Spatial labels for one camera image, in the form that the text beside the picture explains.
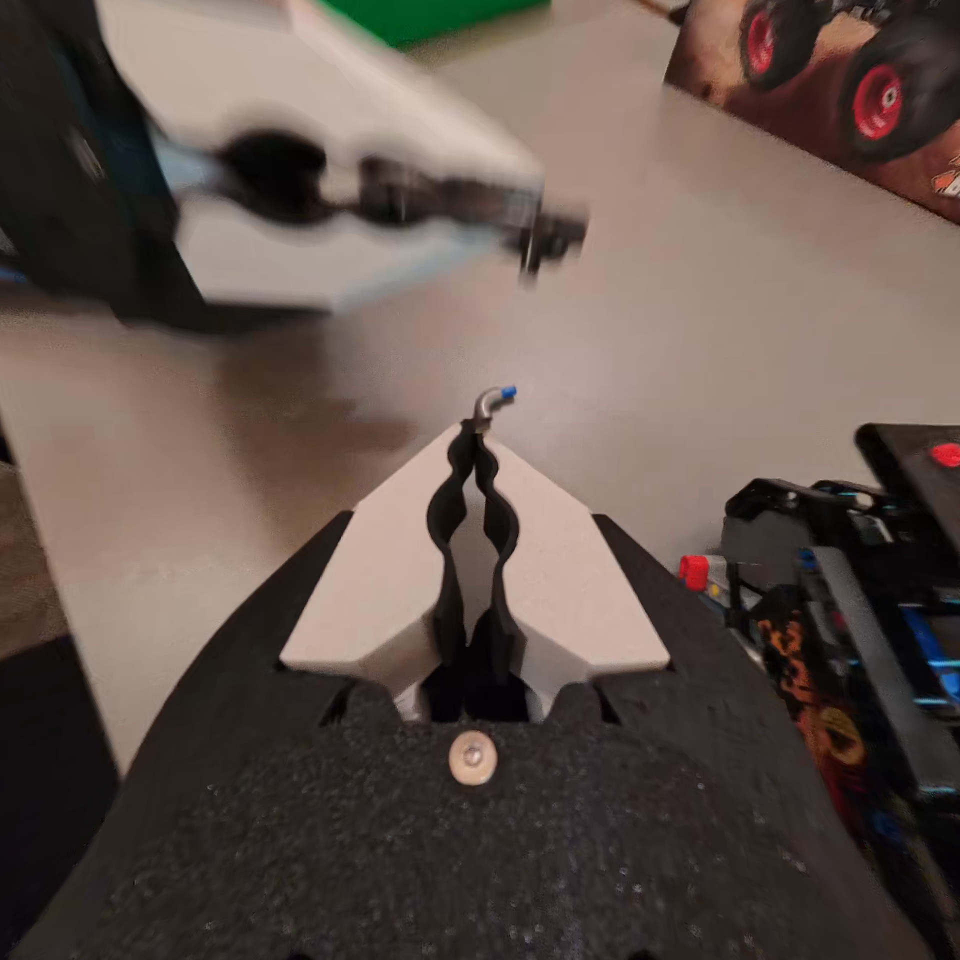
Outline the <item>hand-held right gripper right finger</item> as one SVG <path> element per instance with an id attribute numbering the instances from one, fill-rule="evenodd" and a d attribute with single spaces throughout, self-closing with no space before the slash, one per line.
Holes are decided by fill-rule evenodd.
<path id="1" fill-rule="evenodd" d="M 496 551 L 491 606 L 506 670 L 547 716 L 564 687 L 660 671 L 670 655 L 597 518 L 492 434 L 477 438 L 484 535 Z"/>

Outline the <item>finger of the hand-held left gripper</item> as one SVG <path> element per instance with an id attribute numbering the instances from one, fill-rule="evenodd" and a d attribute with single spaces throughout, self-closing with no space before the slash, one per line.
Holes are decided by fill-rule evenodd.
<path id="1" fill-rule="evenodd" d="M 334 313 L 500 255 L 487 227 L 431 221 L 389 229 L 340 214 L 306 227 L 267 222 L 222 198 L 188 198 L 175 246 L 210 303 Z"/>
<path id="2" fill-rule="evenodd" d="M 474 103 L 314 2 L 98 1 L 107 52 L 167 138 L 213 152 L 275 130 L 541 195 L 534 153 Z"/>

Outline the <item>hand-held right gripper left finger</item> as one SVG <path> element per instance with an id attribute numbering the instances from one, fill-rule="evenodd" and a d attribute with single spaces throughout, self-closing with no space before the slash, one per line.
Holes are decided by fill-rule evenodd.
<path id="1" fill-rule="evenodd" d="M 451 477 L 449 448 L 461 432 L 449 426 L 355 505 L 282 666 L 378 684 L 403 720 L 426 719 L 422 683 L 441 662 L 430 620 L 444 570 L 427 510 Z"/>

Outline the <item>grey bent lego connector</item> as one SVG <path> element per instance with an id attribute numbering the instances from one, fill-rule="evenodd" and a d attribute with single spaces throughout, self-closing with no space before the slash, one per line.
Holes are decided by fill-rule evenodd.
<path id="1" fill-rule="evenodd" d="M 516 385 L 493 387 L 484 390 L 475 400 L 472 414 L 472 428 L 477 435 L 488 433 L 493 425 L 495 414 L 505 406 L 512 404 L 518 395 Z"/>

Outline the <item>black lego piece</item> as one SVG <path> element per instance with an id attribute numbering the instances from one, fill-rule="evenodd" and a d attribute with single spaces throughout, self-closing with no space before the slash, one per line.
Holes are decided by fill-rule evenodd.
<path id="1" fill-rule="evenodd" d="M 519 257 L 519 278 L 534 282 L 544 267 L 579 256 L 590 225 L 585 211 L 561 211 L 539 206 L 532 220 L 523 225 L 513 240 Z"/>

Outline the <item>lego truck with flame panels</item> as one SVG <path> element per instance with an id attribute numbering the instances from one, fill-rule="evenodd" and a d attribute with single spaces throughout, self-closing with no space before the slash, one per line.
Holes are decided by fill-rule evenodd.
<path id="1" fill-rule="evenodd" d="M 866 423 L 874 486 L 755 478 L 678 580 L 766 667 L 855 834 L 958 867 L 959 427 Z"/>

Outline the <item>lego box with truck picture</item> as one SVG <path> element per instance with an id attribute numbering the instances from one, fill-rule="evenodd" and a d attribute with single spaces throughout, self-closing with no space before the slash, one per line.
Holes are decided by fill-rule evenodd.
<path id="1" fill-rule="evenodd" d="M 667 84 L 959 222 L 957 1 L 700 1 Z"/>

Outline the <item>green board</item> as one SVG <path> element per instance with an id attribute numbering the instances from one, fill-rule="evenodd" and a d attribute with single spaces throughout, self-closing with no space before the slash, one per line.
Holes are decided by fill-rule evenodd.
<path id="1" fill-rule="evenodd" d="M 548 8 L 550 1 L 321 1 L 393 48 L 433 40 L 506 16 Z"/>

